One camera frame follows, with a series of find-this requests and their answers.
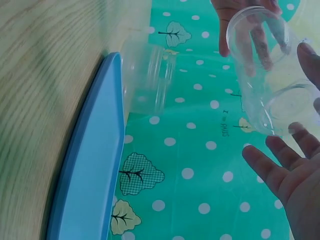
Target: wooden table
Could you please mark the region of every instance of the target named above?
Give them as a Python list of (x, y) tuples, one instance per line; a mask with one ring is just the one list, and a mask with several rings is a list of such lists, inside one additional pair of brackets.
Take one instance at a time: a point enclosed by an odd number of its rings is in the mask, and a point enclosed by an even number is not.
[(45, 238), (97, 66), (132, 34), (146, 41), (150, 10), (151, 0), (0, 0), (1, 240)]

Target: transparent cup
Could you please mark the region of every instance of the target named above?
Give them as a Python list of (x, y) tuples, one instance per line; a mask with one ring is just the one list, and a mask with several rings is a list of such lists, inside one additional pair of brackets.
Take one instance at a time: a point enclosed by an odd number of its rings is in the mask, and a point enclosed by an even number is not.
[(226, 34), (235, 61), (243, 108), (263, 134), (285, 136), (318, 126), (313, 107), (320, 91), (307, 79), (298, 60), (300, 43), (286, 21), (261, 6), (239, 11)]
[(128, 40), (121, 49), (124, 105), (130, 113), (160, 114), (176, 58), (163, 47)]

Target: plastic tablecloth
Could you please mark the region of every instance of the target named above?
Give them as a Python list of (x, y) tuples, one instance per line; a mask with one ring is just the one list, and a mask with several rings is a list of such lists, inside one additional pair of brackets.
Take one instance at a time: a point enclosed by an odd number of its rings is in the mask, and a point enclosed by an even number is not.
[[(289, 24), (306, 12), (279, 4)], [(176, 71), (162, 115), (129, 116), (108, 239), (288, 240), (281, 202), (241, 156), (248, 144), (272, 155), (247, 121), (233, 60), (219, 55), (210, 1), (153, 0), (148, 31)]]

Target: cup bottom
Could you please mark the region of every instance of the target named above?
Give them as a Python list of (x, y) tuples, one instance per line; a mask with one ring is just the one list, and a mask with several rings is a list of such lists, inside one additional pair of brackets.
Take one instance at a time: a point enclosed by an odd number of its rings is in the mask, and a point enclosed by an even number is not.
[(290, 124), (309, 125), (319, 118), (313, 107), (314, 100), (320, 95), (319, 90), (309, 81), (299, 82), (274, 93), (265, 105), (261, 102), (258, 130), (268, 135), (284, 136), (292, 133), (288, 129)]

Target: tree illustration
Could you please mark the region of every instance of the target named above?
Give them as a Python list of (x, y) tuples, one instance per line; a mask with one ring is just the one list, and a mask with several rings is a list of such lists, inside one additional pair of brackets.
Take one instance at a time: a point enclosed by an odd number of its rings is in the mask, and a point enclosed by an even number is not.
[(133, 230), (141, 224), (141, 219), (127, 201), (119, 200), (115, 203), (111, 215), (111, 231), (113, 235), (122, 235), (127, 230)]
[(157, 170), (145, 155), (136, 152), (126, 158), (119, 173), (123, 195), (137, 195), (143, 189), (153, 189), (165, 179), (165, 174)]
[(244, 104), (243, 104), (243, 102), (242, 102), (241, 92), (238, 91), (237, 93), (230, 93), (230, 96), (237, 97), (237, 98), (240, 99), (241, 110), (242, 110), (243, 113), (245, 113), (246, 111), (245, 111), (245, 108), (244, 108)]
[(159, 31), (158, 34), (166, 35), (165, 41), (168, 47), (176, 47), (179, 44), (184, 44), (191, 39), (191, 34), (185, 30), (179, 22), (172, 21), (166, 27), (166, 32)]
[(245, 119), (240, 118), (239, 125), (233, 126), (234, 128), (240, 128), (242, 131), (244, 131), (246, 134), (252, 133), (255, 131), (254, 127)]

